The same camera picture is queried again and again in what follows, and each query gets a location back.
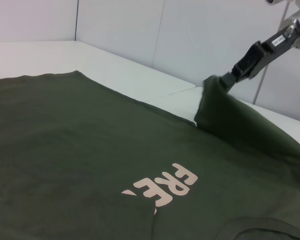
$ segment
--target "olive green t-shirt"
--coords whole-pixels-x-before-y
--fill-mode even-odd
[[[195,117],[80,72],[0,80],[0,240],[300,239],[300,145],[218,77]]]

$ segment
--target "white label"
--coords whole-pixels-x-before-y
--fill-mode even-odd
[[[272,41],[273,46],[278,46],[280,43],[282,43],[284,40],[286,40],[285,36],[281,35],[277,37],[275,40]]]

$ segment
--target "white table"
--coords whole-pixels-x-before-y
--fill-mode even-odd
[[[0,42],[0,79],[75,70],[139,101],[195,88],[192,83],[78,41]]]
[[[202,87],[196,87],[169,96],[159,97],[150,100],[147,103],[194,122],[202,92]],[[243,103],[258,111],[266,119],[277,125],[300,144],[300,121],[250,103]]]

